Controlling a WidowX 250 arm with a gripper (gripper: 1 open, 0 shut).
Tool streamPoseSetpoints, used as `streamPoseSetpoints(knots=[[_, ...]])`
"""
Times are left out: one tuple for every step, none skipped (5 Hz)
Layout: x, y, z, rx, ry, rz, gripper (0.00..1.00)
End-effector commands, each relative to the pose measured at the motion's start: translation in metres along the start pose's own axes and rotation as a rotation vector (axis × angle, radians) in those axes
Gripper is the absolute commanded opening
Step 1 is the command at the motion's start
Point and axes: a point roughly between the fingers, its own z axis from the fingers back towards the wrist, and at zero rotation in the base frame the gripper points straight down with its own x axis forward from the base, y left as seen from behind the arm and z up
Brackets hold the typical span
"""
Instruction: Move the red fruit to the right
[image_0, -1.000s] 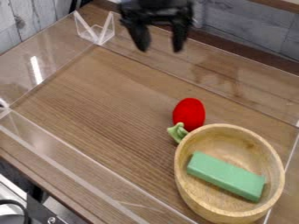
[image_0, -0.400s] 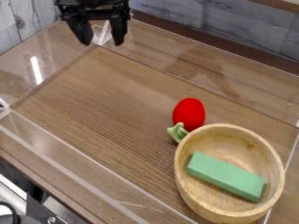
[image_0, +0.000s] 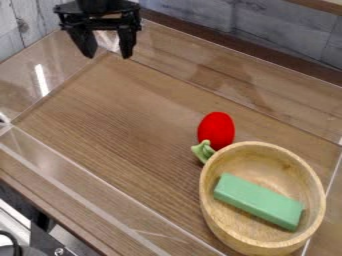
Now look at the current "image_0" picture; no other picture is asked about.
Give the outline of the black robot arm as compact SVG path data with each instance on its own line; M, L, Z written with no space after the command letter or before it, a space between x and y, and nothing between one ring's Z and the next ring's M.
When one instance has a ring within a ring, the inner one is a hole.
M95 31L116 31L122 57L134 54L136 33L142 30L140 5L131 0L72 0L54 7L60 28L82 54L92 58L98 50Z

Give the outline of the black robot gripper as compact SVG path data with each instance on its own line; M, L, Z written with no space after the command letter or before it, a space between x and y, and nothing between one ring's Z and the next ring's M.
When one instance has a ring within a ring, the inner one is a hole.
M140 5L131 0L71 0L54 7L60 27L67 31L87 58L95 56L98 41L94 31L118 31L122 57L128 59L142 30Z

